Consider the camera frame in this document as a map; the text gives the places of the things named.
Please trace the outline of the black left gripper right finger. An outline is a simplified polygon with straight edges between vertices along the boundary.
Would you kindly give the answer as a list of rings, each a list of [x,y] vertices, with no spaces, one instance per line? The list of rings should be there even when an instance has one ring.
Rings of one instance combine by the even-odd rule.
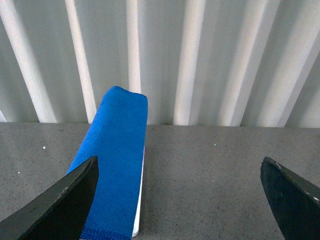
[[[260,180],[286,240],[320,238],[320,188],[272,158],[265,157]]]

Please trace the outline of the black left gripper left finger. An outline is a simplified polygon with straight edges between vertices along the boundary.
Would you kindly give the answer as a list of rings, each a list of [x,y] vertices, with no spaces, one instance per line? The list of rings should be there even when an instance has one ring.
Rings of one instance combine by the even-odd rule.
[[[99,178],[92,156],[0,222],[2,240],[78,240],[81,237]]]

